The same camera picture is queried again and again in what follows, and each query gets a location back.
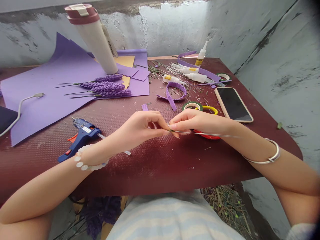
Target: hot glue gun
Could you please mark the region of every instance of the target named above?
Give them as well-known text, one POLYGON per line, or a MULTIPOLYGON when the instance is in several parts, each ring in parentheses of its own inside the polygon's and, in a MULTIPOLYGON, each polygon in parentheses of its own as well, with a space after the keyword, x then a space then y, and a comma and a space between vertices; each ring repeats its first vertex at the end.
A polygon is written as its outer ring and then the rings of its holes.
MULTIPOLYGON (((97 137, 101 137, 102 139, 106 138, 101 134, 101 130, 96 128, 93 124, 87 122, 82 118, 72 118, 73 125, 79 129, 79 132, 69 138, 68 141, 72 142, 71 147, 60 157, 58 157, 58 162, 63 162, 68 158, 73 157, 79 148, 83 147, 87 144, 89 140, 95 139, 97 137)), ((125 151, 124 153, 131 155, 131 152, 125 151)))

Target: table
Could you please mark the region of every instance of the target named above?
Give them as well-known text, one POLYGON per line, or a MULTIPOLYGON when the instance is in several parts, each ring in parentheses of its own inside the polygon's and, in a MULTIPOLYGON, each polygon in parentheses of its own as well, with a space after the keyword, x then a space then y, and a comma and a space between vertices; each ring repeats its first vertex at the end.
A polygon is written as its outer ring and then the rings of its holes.
MULTIPOLYGON (((163 64, 172 61, 159 60, 163 64)), ((194 63, 195 59, 185 61, 194 63)), ((277 129, 277 122, 219 58, 205 58, 201 67, 216 74, 223 72, 231 76, 232 82, 228 86, 237 89, 254 118, 254 122, 247 126, 261 136, 275 140, 282 148, 302 159, 294 140, 284 129, 277 129)), ((0 80, 31 68, 2 69, 0 80)), ((220 106, 216 106, 216 96, 210 87, 204 88, 203 93, 189 91, 190 97, 176 103, 178 110, 173 112, 168 101, 156 97, 156 94, 165 96, 165 85, 152 78, 149 86, 149 96, 93 100, 16 147, 10 147, 9 133, 3 136, 0 139, 0 202, 4 202, 32 178, 58 164, 58 156, 70 146, 67 139, 78 131, 72 125, 71 117, 84 118, 107 136, 135 111, 142 110, 144 103, 151 103, 149 110, 160 111, 167 122, 181 112, 184 103, 197 101, 198 98, 198 102, 204 104, 207 100, 209 105, 221 110, 220 106)), ((212 187, 261 176, 223 140, 209 140, 195 134, 182 136, 181 139, 172 135, 151 139, 131 152, 131 156, 120 153, 111 158, 105 168, 94 171, 73 194, 80 197, 155 194, 212 187)))

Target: water bottle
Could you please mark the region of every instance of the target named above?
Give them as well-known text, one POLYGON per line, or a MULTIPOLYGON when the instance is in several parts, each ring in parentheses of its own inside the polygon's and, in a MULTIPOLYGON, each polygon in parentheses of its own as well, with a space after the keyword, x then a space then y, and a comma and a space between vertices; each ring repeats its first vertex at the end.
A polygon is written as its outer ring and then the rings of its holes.
POLYGON ((68 20, 73 24, 89 50, 98 60, 106 74, 118 71, 113 55, 118 57, 106 27, 102 24, 98 12, 90 4, 75 4, 65 8, 68 20))

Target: phone case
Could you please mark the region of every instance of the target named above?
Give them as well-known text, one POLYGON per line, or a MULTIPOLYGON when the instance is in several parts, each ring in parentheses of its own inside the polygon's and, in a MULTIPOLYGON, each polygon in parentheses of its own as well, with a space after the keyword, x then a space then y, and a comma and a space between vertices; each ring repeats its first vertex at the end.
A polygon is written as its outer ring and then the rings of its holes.
MULTIPOLYGON (((222 102, 222 100, 221 100, 220 94, 219 94, 219 92, 218 92, 218 88, 215 88, 214 92, 216 93, 217 99, 218 99, 218 101, 219 101, 219 103, 220 103, 220 106, 221 106, 221 109, 222 109, 222 111, 223 111, 224 116, 227 117, 227 118, 230 118, 230 116, 229 116, 229 114, 228 114, 228 112, 227 112, 227 109, 226 109, 226 107, 224 106, 224 104, 223 104, 223 102, 222 102)), ((244 121, 244 120, 235 120, 235 121, 241 122, 241 123, 251 123, 251 122, 253 122, 253 117, 252 117, 251 113, 249 112, 249 110, 247 109, 247 107, 246 107, 246 105, 244 104, 244 102, 242 101, 241 97, 239 96, 237 90, 236 90, 235 88, 232 88, 232 89, 234 89, 234 91, 235 91, 236 94, 238 95, 239 99, 241 100, 244 108, 247 110, 247 112, 249 113, 249 115, 250 115, 250 117, 251 117, 251 119, 252 119, 251 121, 244 121)))

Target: fingernail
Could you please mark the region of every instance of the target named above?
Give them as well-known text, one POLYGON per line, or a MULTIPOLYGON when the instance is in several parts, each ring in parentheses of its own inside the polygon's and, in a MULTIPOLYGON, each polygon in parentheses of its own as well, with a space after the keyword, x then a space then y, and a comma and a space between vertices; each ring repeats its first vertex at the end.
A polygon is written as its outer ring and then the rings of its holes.
POLYGON ((171 130, 176 130, 176 129, 177 129, 177 125, 176 125, 176 124, 170 125, 170 129, 171 129, 171 130))

